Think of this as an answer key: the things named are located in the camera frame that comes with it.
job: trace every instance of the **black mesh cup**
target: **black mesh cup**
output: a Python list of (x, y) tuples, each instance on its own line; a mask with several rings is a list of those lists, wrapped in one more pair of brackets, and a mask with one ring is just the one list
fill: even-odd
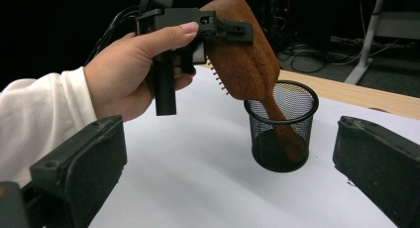
[[(318, 109), (318, 96), (302, 83), (279, 80), (274, 87), (273, 98), (286, 120), (270, 120), (259, 101), (244, 102), (250, 115), (253, 156), (269, 171), (296, 171), (309, 158), (312, 119)], [(290, 133), (293, 133), (293, 140), (299, 140), (299, 148), (296, 148), (300, 151), (298, 159), (292, 158), (284, 148), (284, 145), (290, 145), (285, 144)]]

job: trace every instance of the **desk leg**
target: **desk leg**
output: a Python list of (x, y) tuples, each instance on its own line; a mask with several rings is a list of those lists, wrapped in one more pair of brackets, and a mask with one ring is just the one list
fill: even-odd
[(370, 53), (371, 43), (373, 37), (376, 34), (377, 26), (380, 21), (380, 12), (382, 10), (383, 0), (376, 0), (373, 12), (371, 13), (370, 21), (367, 28), (367, 35), (365, 36), (364, 47), (362, 48), (361, 58), (359, 59), (358, 65), (353, 69), (350, 75), (346, 79), (346, 83), (358, 84), (361, 77), (365, 74), (368, 66), (372, 62), (371, 58), (368, 58)]

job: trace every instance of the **wooden hairbrush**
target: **wooden hairbrush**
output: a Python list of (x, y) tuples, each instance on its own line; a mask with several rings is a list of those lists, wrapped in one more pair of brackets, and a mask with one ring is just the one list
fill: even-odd
[[(273, 98), (281, 67), (248, 3), (214, 0), (200, 10), (215, 11), (219, 19), (253, 25), (252, 45), (212, 40), (206, 42), (206, 54), (229, 94), (238, 100), (259, 101), (270, 120), (287, 120)], [(274, 126), (274, 130), (289, 160), (307, 158), (305, 145), (291, 126)]]

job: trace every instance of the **wooden desk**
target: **wooden desk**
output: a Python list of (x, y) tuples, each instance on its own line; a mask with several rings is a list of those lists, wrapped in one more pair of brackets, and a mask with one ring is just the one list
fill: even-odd
[(318, 96), (420, 120), (420, 98), (282, 70), (279, 79), (303, 83)]

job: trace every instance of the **fingernail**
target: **fingernail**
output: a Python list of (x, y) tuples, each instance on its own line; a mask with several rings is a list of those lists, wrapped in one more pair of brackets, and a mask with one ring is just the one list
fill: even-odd
[(181, 25), (184, 30), (184, 34), (196, 33), (198, 31), (198, 24), (196, 22), (190, 22)]

